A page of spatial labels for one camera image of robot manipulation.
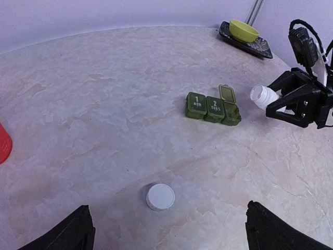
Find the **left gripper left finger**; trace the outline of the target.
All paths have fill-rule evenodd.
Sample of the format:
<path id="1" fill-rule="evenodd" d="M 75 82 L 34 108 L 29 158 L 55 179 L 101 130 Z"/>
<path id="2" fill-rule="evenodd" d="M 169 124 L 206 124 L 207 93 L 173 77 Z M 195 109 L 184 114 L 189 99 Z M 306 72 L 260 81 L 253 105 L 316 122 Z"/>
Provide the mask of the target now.
<path id="1" fill-rule="evenodd" d="M 21 249 L 93 249 L 96 229 L 88 205 L 81 205 L 64 220 Z"/>

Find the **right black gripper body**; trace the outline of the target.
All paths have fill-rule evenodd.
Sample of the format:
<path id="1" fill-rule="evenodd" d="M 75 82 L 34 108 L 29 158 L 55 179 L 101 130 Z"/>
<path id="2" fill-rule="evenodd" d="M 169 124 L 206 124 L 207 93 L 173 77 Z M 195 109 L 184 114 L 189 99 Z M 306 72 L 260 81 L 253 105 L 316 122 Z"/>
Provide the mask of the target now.
<path id="1" fill-rule="evenodd" d="M 297 83 L 293 109 L 297 126 L 306 128 L 314 122 L 318 129 L 332 127 L 326 124 L 332 109 L 332 74 L 328 75 L 326 86 L 299 68 L 294 68 L 293 74 Z"/>

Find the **small white pill bottle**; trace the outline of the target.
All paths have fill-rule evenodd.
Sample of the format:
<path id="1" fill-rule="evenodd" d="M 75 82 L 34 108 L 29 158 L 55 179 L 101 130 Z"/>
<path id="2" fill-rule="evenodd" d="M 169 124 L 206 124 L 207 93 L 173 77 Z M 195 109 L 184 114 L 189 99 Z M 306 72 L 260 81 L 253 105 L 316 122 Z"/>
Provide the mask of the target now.
<path id="1" fill-rule="evenodd" d="M 263 85 L 254 86 L 250 92 L 250 99 L 262 110 L 266 110 L 269 104 L 280 98 L 279 93 Z"/>

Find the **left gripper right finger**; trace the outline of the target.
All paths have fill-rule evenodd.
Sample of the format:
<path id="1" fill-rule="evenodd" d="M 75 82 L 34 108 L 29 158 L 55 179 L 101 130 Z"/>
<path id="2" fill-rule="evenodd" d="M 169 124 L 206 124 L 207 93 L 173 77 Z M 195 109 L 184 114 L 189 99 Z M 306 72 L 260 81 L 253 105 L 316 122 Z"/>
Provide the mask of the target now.
<path id="1" fill-rule="evenodd" d="M 327 249 L 328 246 L 301 233 L 259 202 L 250 201 L 246 212 L 249 249 Z"/>

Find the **white bottle cap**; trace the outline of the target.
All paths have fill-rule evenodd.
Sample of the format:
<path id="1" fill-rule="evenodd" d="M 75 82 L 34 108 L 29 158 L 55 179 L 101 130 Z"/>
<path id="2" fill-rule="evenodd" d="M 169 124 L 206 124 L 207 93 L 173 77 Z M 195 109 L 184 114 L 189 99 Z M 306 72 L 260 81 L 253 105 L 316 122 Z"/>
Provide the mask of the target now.
<path id="1" fill-rule="evenodd" d="M 173 189 L 163 183 L 154 184 L 147 192 L 146 203 L 154 211 L 165 211 L 173 206 L 175 193 Z"/>

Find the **orange pill bottle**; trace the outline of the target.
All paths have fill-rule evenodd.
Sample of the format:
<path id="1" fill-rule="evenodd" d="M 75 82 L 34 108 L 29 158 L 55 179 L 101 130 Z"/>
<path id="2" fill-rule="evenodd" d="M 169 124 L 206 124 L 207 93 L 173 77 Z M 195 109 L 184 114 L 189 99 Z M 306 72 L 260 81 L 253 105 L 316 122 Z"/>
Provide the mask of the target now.
<path id="1" fill-rule="evenodd" d="M 0 160 L 1 164 L 7 160 L 12 150 L 12 139 L 0 124 Z"/>

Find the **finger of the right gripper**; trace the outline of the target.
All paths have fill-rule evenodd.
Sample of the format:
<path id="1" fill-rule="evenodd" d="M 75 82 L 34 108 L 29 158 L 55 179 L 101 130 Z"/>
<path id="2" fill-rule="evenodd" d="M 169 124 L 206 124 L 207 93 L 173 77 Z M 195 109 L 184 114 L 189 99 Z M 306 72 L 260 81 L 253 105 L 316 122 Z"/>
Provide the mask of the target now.
<path id="1" fill-rule="evenodd" d="M 299 96 L 281 96 L 266 108 L 266 116 L 306 128 L 316 118 L 319 88 L 308 84 L 298 87 Z"/>
<path id="2" fill-rule="evenodd" d="M 274 80 L 268 88 L 274 92 L 280 91 L 282 96 L 299 96 L 298 87 L 296 85 L 297 75 L 295 71 L 285 71 L 276 80 Z"/>

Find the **green weekly pill organizer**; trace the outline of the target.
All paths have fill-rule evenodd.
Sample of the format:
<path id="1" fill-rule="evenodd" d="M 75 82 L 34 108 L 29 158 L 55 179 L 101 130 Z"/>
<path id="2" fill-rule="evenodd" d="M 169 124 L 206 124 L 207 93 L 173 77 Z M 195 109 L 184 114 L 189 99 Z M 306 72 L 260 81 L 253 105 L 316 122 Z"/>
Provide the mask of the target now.
<path id="1" fill-rule="evenodd" d="M 189 92 L 185 102 L 185 116 L 192 119 L 236 126 L 241 122 L 234 90 L 228 85 L 219 85 L 220 97 Z"/>

